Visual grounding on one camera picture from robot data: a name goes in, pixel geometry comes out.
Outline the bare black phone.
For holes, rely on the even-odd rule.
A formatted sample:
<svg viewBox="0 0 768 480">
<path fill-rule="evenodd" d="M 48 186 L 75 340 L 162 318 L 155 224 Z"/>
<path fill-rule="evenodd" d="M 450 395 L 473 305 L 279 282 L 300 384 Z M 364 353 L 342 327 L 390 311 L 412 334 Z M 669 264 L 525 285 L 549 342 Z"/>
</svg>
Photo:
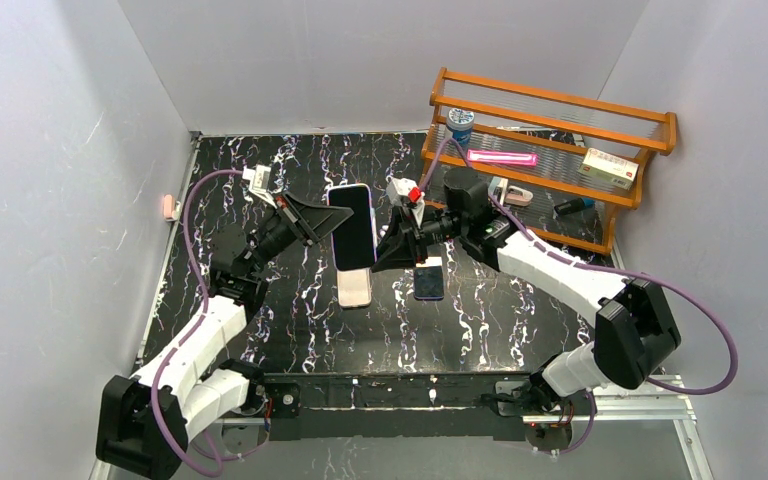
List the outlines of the bare black phone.
<svg viewBox="0 0 768 480">
<path fill-rule="evenodd" d="M 445 293 L 442 258 L 431 256 L 413 269 L 414 298 L 418 301 L 440 301 Z"/>
</svg>

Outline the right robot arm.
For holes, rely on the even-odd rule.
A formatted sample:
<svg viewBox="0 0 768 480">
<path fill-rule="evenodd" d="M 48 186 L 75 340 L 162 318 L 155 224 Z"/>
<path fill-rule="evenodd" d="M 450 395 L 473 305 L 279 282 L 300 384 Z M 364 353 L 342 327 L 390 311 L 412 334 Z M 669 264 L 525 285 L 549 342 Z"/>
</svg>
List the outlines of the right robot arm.
<svg viewBox="0 0 768 480">
<path fill-rule="evenodd" d="M 428 259 L 430 246 L 455 239 L 473 260 L 538 287 L 593 328 L 589 343 L 553 356 L 530 374 L 520 400 L 532 408 L 546 409 L 608 384 L 635 389 L 680 346 L 661 286 L 599 271 L 519 227 L 474 171 L 446 172 L 442 209 L 427 206 L 413 180 L 393 178 L 386 193 L 390 222 L 373 272 L 415 267 Z"/>
</svg>

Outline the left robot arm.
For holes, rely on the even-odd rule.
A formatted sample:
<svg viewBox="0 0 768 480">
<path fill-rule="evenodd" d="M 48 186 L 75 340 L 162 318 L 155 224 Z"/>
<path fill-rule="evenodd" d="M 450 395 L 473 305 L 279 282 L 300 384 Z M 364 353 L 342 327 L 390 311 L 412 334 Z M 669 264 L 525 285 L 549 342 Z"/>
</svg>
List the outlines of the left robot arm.
<svg viewBox="0 0 768 480">
<path fill-rule="evenodd" d="M 261 383 L 251 363 L 214 363 L 264 301 L 264 269 L 294 243 L 310 246 L 351 218 L 349 207 L 275 196 L 271 214 L 247 232 L 231 226 L 216 237 L 207 307 L 129 377 L 105 385 L 96 440 L 98 460 L 148 479 L 169 479 L 187 461 L 190 442 L 216 420 L 243 407 Z"/>
</svg>

